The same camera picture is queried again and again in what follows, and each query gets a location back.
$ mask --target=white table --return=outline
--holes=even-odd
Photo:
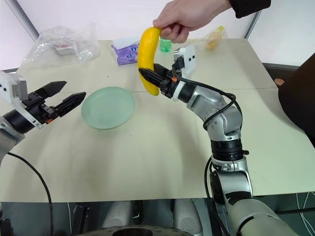
[[[202,120],[184,103],[145,92],[136,65],[116,66],[110,43],[101,44],[101,56],[90,64],[29,71],[24,75],[29,90],[67,80],[63,92],[47,100],[55,105],[71,92],[85,90],[89,95],[105,86],[121,86],[136,100],[131,119],[115,129],[92,129],[77,108],[42,130],[30,131],[12,152],[42,173],[53,202],[205,197],[203,171],[211,150]],[[170,67],[171,57],[158,53],[156,62]],[[227,40],[217,51],[197,52],[196,57],[195,80],[237,96],[254,194],[314,191],[315,150],[282,111],[278,90],[247,41]],[[10,109],[1,102],[0,114]],[[37,176],[10,156],[0,169],[0,199],[47,201]]]

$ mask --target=yellow banana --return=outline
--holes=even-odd
[[[138,48],[138,68],[154,70],[153,60],[157,50],[160,32],[161,29],[151,27],[146,29],[142,34]],[[158,96],[158,87],[146,81],[140,73],[139,76],[146,90],[150,94]]]

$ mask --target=hand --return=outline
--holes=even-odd
[[[153,21],[153,25],[162,29],[162,38],[170,39],[173,43],[184,43],[189,31],[207,25],[230,7],[229,0],[173,0]]]

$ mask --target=green glass plate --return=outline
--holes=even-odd
[[[133,114],[132,94],[120,87],[101,88],[83,102],[81,115],[96,129],[111,129],[125,123]]]

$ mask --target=black cable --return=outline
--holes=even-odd
[[[284,215],[284,214],[296,214],[296,213],[312,212],[312,211],[315,211],[315,207],[295,209],[295,210],[279,210],[279,211],[275,211],[275,214]]]
[[[206,164],[206,167],[205,167],[205,173],[204,173],[205,189],[206,189],[207,198],[208,198],[209,200],[211,200],[211,197],[210,197],[210,193],[209,193],[209,189],[208,189],[207,173],[208,173],[208,168],[209,168],[210,162],[212,162],[212,161],[211,161],[211,157],[210,157],[209,160],[207,161],[207,164]],[[217,220],[218,220],[218,222],[219,222],[219,224],[220,224],[220,227],[221,227],[222,231],[224,232],[224,234],[225,234],[226,236],[230,236],[230,234],[228,233],[226,227],[224,226],[224,224],[223,224],[221,218],[219,217],[218,212],[217,212],[217,210],[216,210],[214,204],[215,204],[215,203],[214,203],[214,201],[213,201],[213,204],[210,204],[210,205],[212,206],[212,210],[216,213],[215,216],[216,216],[216,218],[217,218]]]
[[[172,67],[172,74],[173,76],[175,76],[177,78],[177,80],[179,81],[183,81],[185,83],[188,83],[188,84],[193,84],[193,85],[196,85],[196,86],[200,86],[200,87],[204,87],[206,89],[210,89],[212,91],[215,91],[217,93],[219,93],[220,95],[223,95],[225,97],[227,97],[228,99],[231,100],[230,103],[228,103],[225,107],[223,107],[222,109],[218,110],[217,112],[215,112],[214,114],[212,114],[210,117],[208,117],[204,122],[203,122],[203,128],[205,130],[207,130],[207,125],[209,123],[210,120],[212,120],[215,116],[219,115],[220,113],[224,112],[226,109],[228,109],[230,106],[232,106],[233,104],[235,104],[236,108],[239,110],[239,112],[241,113],[241,116],[243,116],[242,114],[242,110],[241,110],[241,107],[239,106],[239,104],[237,103],[236,101],[236,96],[232,93],[227,93],[227,92],[224,92],[218,88],[215,88],[215,87],[212,87],[210,85],[206,85],[204,83],[201,83],[201,82],[197,82],[197,81],[193,81],[193,80],[188,80],[188,79],[185,79],[185,78],[182,78],[177,72],[176,72],[176,68],[175,68],[175,64],[173,65]]]
[[[210,173],[212,173],[212,160],[210,161],[210,166],[209,166],[209,170],[210,170]]]
[[[40,181],[42,182],[42,184],[44,185],[44,188],[46,190],[46,193],[47,193],[47,197],[48,197],[48,203],[49,203],[49,211],[50,211],[50,236],[53,236],[54,235],[54,214],[53,214],[53,204],[51,202],[51,197],[50,197],[50,193],[49,193],[49,189],[47,187],[47,184],[45,183],[43,177],[41,176],[41,174],[37,171],[37,169],[35,169],[34,166],[32,166],[27,160],[25,160],[24,158],[16,155],[16,154],[13,154],[13,153],[10,153],[8,152],[9,155],[11,156],[14,156],[18,159],[20,159],[21,161],[23,161],[25,164],[27,164],[36,174],[37,176],[40,178]]]

